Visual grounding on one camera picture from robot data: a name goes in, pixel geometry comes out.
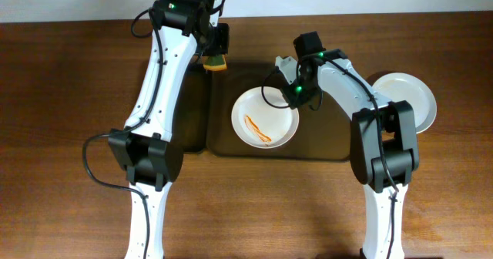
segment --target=black tray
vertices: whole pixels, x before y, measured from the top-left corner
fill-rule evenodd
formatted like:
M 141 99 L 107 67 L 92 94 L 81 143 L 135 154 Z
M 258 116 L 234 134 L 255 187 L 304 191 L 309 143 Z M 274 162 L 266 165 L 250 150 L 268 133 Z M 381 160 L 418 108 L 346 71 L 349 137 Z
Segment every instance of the black tray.
M 199 153 L 206 147 L 210 87 L 210 72 L 201 64 L 190 65 L 176 101 L 171 138 L 185 153 Z
M 228 63 L 228 70 L 212 79 L 207 148 L 218 156 L 255 156 L 298 160 L 346 161 L 349 158 L 349 119 L 326 93 L 319 111 L 299 108 L 300 124 L 293 138 L 281 147 L 261 150 L 244 143 L 233 130 L 231 110 L 248 89 L 261 86 L 273 64 Z M 266 86 L 280 88 L 286 82 L 273 75 Z

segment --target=white plate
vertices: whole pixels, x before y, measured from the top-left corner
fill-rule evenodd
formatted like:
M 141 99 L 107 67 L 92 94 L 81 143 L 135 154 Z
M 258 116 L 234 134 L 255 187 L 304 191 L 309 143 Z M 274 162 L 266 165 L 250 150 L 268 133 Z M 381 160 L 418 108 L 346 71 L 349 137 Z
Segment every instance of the white plate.
M 437 116 L 437 101 L 431 90 L 420 79 L 405 73 L 391 73 L 380 77 L 373 88 L 394 102 L 408 101 L 414 110 L 416 133 L 428 129 Z
M 263 92 L 273 105 L 287 105 L 280 90 L 264 87 Z M 260 87 L 242 94 L 231 111 L 231 123 L 238 137 L 251 146 L 263 149 L 287 143 L 295 134 L 299 122 L 298 109 L 269 106 L 262 98 Z

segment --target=black bracket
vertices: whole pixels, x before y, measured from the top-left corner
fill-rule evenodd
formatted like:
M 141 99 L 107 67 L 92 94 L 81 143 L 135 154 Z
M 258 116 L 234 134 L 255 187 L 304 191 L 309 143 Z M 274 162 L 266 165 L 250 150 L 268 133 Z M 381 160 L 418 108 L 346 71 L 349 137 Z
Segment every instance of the black bracket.
M 181 147 L 161 140 L 159 134 L 149 138 L 116 129 L 110 134 L 108 144 L 132 185 L 146 183 L 161 191 L 178 178 L 183 163 Z
M 394 133 L 394 138 L 384 141 L 384 155 L 395 183 L 407 185 L 411 173 L 419 166 L 418 140 L 414 113 L 406 101 L 390 102 L 380 109 L 382 130 Z M 390 186 L 381 162 L 377 138 L 377 121 L 374 111 L 362 109 L 351 120 L 350 162 L 360 183 L 369 184 L 381 193 Z

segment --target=table surface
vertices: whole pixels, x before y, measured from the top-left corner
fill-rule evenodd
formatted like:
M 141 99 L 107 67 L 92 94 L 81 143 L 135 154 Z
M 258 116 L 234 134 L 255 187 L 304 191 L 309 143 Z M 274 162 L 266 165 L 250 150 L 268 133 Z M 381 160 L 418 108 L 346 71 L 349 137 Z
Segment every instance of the table surface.
M 418 135 L 404 205 L 408 257 L 493 257 L 493 12 L 227 18 L 230 61 L 294 56 L 317 30 L 369 77 L 406 72 L 438 103 Z M 95 185 L 82 141 L 121 127 L 150 39 L 130 21 L 0 25 L 0 257 L 123 258 L 130 195 Z M 126 185 L 106 143 L 96 175 Z M 166 258 L 342 258 L 364 240 L 362 186 L 349 163 L 187 155 L 166 206 Z

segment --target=empty white plate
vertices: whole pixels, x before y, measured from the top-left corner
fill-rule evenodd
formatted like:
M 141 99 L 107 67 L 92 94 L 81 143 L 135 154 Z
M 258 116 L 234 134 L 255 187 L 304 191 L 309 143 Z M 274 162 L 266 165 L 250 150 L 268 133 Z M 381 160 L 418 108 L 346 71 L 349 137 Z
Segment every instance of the empty white plate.
M 280 90 L 264 87 L 263 92 L 273 105 L 287 105 Z M 276 109 L 265 103 L 260 87 L 242 94 L 231 111 L 231 123 L 238 137 L 263 149 L 285 144 L 295 134 L 299 122 L 297 109 Z
M 380 77 L 373 88 L 394 102 L 406 100 L 414 110 L 416 133 L 428 129 L 437 116 L 437 102 L 430 88 L 420 79 L 405 73 Z

